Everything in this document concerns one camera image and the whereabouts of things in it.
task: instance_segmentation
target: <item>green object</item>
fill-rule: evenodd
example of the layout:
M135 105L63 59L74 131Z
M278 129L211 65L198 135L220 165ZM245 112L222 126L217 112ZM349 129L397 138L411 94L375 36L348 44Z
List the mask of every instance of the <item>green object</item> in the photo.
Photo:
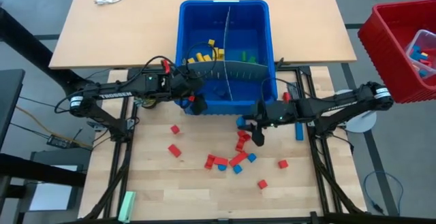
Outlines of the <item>green object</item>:
M122 223L130 223L131 212L134 209L136 193L133 191L127 191L124 195L123 204L121 205L118 221Z
M255 57L250 57L250 59L248 60L248 62L249 62L249 63L257 63Z
M247 61L247 53L243 51L243 62Z

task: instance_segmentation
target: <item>plywood surface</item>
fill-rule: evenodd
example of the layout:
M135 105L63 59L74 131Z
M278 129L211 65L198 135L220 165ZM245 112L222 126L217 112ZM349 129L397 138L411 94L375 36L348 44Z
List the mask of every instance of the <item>plywood surface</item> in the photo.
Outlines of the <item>plywood surface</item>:
M51 68L139 66L175 58L178 14L186 0L73 0ZM294 63L356 60L335 0L264 0L275 59Z
M311 69L317 96L332 95L327 68ZM110 78L119 75L123 71L113 71ZM277 76L295 79L290 72ZM277 84L279 93L284 92L285 85ZM119 114L120 107L120 101L104 102L104 108L114 115ZM154 110L139 109L138 116L141 121L134 137L127 185L128 191L137 193L133 220L305 217L310 211L322 214L309 142L294 139L293 125L267 129L263 147L246 144L245 150L258 159L254 163L244 160L243 171L236 175L231 169L220 172L216 166L204 169L209 153L227 158L237 154L236 116L188 116L172 102L161 103ZM181 128L178 135L171 133L172 125ZM336 130L335 134L346 138L343 131ZM336 138L328 139L328 143L337 182L358 207L365 209L348 144ZM179 158L168 152L171 144L181 149ZM92 154L80 217L92 209L108 184L112 152L113 143L105 142ZM277 167L281 159L287 159L289 168ZM261 179L268 183L264 190L256 185Z

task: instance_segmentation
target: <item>blue plastic bin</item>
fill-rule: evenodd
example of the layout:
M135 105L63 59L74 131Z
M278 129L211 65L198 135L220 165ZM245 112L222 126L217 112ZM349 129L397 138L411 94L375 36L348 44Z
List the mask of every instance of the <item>blue plastic bin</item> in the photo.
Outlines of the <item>blue plastic bin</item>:
M203 114L249 114L251 106L264 94L266 103L277 100L273 45L271 42L268 5L261 0L185 1L180 8L176 65L184 65L187 51L199 42L215 40L224 48L225 63L217 61L213 73L204 78L203 94L208 109ZM207 45L194 48L196 53L209 54ZM257 64L242 62L254 57ZM188 64L202 74L211 68L210 61Z

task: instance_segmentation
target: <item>floor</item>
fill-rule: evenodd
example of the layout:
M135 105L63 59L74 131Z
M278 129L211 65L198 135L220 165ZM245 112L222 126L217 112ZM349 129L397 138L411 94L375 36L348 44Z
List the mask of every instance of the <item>floor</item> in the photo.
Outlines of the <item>floor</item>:
M345 23L363 23L371 13L372 5L388 1L403 0L337 0ZM60 34L72 0L0 0L13 17L21 22L32 34ZM357 30L349 30L349 37L358 57L358 62L350 64L354 81L357 85L369 80L381 82L372 62L369 60L359 39ZM53 50L56 40L42 41ZM340 64L329 65L330 74L336 90L347 89L348 83ZM21 95L30 99L55 104L63 97L61 88L40 70L14 52L5 43L0 42L0 69L21 68L26 71ZM74 70L81 76L88 76L101 69ZM108 72L94 76L94 80L104 82ZM90 143L93 131L86 125L86 119L75 118L68 114L55 115L52 108L20 99L19 106L38 117L43 124L52 130ZM436 166L436 145L433 144L436 130L433 128L433 115L429 112L436 106L436 101L427 101L407 105L396 104L388 112L377 114L377 124L372 133L380 153L384 169L396 176L404 186L401 201L401 216L436 218L436 176L432 174ZM43 132L29 117L17 111L12 121L16 124ZM354 160L358 175L363 182L364 177L372 172L373 164L369 156L365 138L362 134L349 134L349 140L355 146ZM29 159L32 152L58 150L46 145L44 138L11 126L1 152ZM86 155L83 165L86 167ZM395 201L399 199L399 186L388 177ZM367 189L371 197L383 209L386 209L376 177L368 179ZM0 223L12 224L16 219L16 200L8 200L0 216ZM77 207L61 212L27 213L24 223L60 223L74 220Z

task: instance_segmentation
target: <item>wooden table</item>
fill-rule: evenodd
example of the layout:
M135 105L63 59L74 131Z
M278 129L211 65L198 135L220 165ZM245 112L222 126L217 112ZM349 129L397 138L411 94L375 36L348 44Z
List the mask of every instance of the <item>wooden table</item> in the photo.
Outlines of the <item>wooden table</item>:
M156 55L174 60L179 8L186 0L93 1L73 0L51 68L131 67ZM264 1L276 60L356 60L335 0Z
M332 95L327 67L312 67L311 71L317 96ZM126 71L112 71L109 81L125 79L126 75ZM291 72L279 72L277 77L295 81ZM283 83L278 82L277 87L279 93L285 91ZM119 116L121 103L121 99L107 100L103 108ZM236 155L236 116L188 116L172 102L161 103L154 110L139 109L138 116L141 121L136 127L127 183L127 190L137 193L132 220L307 217L310 211L322 214L307 135L304 142L297 142L293 125L267 129L263 147L246 144L245 150L258 159L253 163L243 161L243 171L236 175L231 169L204 169L209 153L227 158ZM173 135L172 125L178 125L181 133ZM346 138L343 130L337 129L334 134ZM179 158L168 152L171 144L181 149ZM328 144L337 182L357 207L366 210L349 145L336 138L329 138ZM80 217L105 191L113 151L114 144L104 142L92 152ZM280 170L280 159L287 159L289 168ZM268 183L264 190L256 185L261 179ZM326 189L333 208L330 189Z

